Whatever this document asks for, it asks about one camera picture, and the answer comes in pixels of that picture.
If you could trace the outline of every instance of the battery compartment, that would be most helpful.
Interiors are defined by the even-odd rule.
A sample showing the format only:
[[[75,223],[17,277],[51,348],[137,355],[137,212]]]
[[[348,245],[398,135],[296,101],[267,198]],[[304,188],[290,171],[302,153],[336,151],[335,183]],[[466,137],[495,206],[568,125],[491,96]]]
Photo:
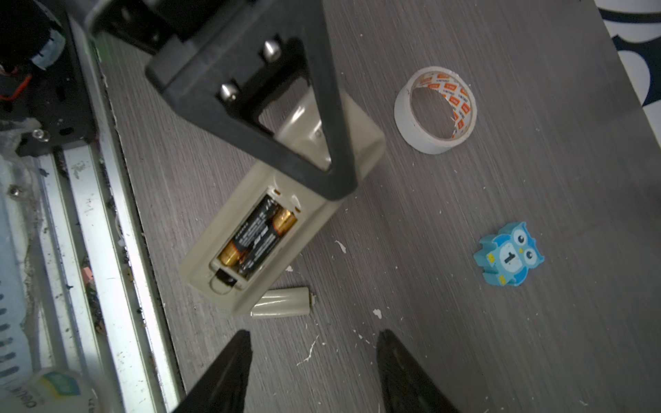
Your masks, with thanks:
[[[210,262],[209,268],[214,274],[211,287],[214,291],[224,294],[231,289],[246,288],[249,280],[295,227],[298,221],[296,215],[301,214],[301,209],[298,206],[291,209],[283,206],[282,198],[275,188],[260,197],[259,203],[248,212]]]

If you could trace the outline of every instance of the owl eye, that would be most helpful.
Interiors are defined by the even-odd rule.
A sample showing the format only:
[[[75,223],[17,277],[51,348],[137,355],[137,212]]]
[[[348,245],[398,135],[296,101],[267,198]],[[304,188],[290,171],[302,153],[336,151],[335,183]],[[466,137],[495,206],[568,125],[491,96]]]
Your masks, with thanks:
[[[528,242],[528,237],[525,235],[525,232],[522,229],[517,229],[512,235],[514,242],[517,245],[525,245]]]
[[[532,248],[528,248],[524,252],[524,260],[528,265],[535,265],[537,262],[537,253]]]

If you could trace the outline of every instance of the dust and debris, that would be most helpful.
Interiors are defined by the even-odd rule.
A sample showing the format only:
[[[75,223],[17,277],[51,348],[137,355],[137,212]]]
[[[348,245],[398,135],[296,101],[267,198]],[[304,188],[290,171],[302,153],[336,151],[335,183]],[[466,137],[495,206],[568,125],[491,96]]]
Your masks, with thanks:
[[[85,164],[84,161],[80,161],[78,163],[75,163],[74,165],[71,166],[71,170],[73,171],[73,177],[76,179],[80,179],[78,176],[79,172],[83,172],[87,165]]]
[[[344,246],[344,244],[342,244],[342,243],[341,243],[340,241],[338,241],[338,240],[335,240],[335,242],[337,243],[337,245],[340,246],[340,248],[342,249],[342,252],[343,252],[344,254],[346,254],[346,247]]]
[[[312,357],[312,350],[315,348],[315,344],[317,343],[318,338],[319,338],[319,335],[317,334],[317,337],[315,337],[315,341],[313,341],[312,346],[310,346],[310,354],[308,354],[306,358],[304,358],[301,361],[299,361],[298,363],[296,363],[296,367],[298,367],[299,365],[301,365],[302,363],[304,363],[306,361],[310,361],[310,358]]]

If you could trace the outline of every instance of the aa battery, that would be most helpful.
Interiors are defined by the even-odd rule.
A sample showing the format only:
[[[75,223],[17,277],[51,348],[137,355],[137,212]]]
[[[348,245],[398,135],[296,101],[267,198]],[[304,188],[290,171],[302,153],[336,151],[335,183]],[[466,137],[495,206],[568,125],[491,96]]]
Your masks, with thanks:
[[[268,220],[275,215],[278,208],[278,204],[270,196],[265,196],[239,228],[234,238],[220,252],[218,256],[220,262],[226,267],[234,266],[257,236],[263,232],[268,225]]]
[[[295,222],[296,217],[291,211],[284,208],[280,209],[273,217],[272,224],[267,225],[255,239],[253,249],[245,256],[245,259],[237,268],[237,273],[246,276],[253,272]]]

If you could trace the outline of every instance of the red wire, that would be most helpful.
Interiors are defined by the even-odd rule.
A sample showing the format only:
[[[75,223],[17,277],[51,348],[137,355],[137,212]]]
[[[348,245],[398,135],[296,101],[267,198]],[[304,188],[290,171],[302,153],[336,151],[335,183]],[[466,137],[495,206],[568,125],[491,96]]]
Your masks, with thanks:
[[[16,88],[14,94],[12,94],[11,96],[5,96],[0,94],[0,100],[8,100],[9,102],[11,102],[12,100],[16,100],[21,94],[21,92],[23,92],[23,89],[25,89],[28,86],[31,80],[32,80],[32,75],[27,75],[25,79],[23,79],[23,82],[21,82],[19,87]]]

